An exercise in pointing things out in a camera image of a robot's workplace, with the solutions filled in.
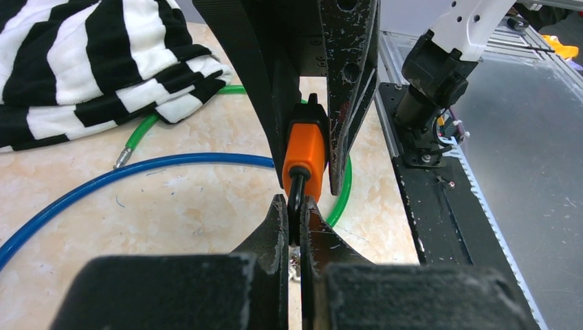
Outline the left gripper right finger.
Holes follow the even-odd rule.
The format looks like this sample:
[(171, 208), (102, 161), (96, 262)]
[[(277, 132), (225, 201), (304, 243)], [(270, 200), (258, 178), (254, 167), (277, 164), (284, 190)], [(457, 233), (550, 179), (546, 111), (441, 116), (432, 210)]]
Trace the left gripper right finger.
[(313, 197), (300, 209), (300, 271), (303, 329), (349, 329), (346, 312), (353, 304), (343, 294), (336, 270), (371, 261), (355, 251), (322, 218)]

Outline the blue cable lock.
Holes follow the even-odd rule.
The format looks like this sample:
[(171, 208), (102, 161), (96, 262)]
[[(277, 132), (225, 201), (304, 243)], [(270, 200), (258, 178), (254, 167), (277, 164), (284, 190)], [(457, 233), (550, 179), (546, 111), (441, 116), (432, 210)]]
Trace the blue cable lock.
[(1, 269), (11, 261), (15, 254), (55, 216), (65, 211), (68, 207), (94, 193), (101, 188), (114, 184), (122, 179), (153, 170), (173, 166), (191, 164), (234, 164), (240, 166), (255, 166), (261, 168), (274, 168), (274, 161), (265, 156), (248, 155), (241, 153), (184, 153), (147, 159), (141, 162), (113, 169), (103, 175), (91, 179), (80, 186), (65, 193), (30, 220), (23, 224), (1, 246)]

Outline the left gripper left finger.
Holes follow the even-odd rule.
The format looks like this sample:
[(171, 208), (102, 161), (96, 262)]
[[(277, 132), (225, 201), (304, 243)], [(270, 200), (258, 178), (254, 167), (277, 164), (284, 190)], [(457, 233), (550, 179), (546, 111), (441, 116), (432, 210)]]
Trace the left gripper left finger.
[(243, 299), (245, 329), (289, 328), (289, 225), (284, 195), (274, 195), (265, 219), (236, 248), (249, 265)]

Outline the orange padlock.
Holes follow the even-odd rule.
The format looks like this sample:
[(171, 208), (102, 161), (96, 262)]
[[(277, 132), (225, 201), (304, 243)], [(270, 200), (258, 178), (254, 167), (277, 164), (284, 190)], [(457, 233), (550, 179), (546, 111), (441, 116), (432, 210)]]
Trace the orange padlock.
[(289, 242), (300, 245), (301, 208), (306, 196), (318, 201), (328, 162), (329, 120), (316, 93), (296, 104), (287, 130), (287, 149), (282, 169), (288, 197)]

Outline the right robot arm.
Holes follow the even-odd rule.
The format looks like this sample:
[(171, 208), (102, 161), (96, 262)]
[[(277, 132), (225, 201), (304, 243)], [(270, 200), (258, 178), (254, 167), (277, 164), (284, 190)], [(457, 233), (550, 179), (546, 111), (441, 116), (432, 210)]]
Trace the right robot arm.
[[(265, 132), (280, 181), (303, 76), (327, 82), (331, 192), (377, 89), (379, 1), (195, 1), (233, 64)], [(451, 1), (419, 37), (401, 72), (410, 85), (400, 121), (422, 129), (453, 105), (511, 1)]]

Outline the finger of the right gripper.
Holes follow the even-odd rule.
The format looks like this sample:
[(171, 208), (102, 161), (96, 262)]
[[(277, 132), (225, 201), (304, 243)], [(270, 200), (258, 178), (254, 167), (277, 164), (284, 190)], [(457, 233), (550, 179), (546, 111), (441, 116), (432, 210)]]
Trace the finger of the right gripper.
[(378, 82), (379, 1), (319, 1), (327, 64), (329, 183), (338, 196), (347, 157)]
[(299, 75), (281, 42), (275, 1), (194, 1), (232, 63), (269, 144), (279, 179)]

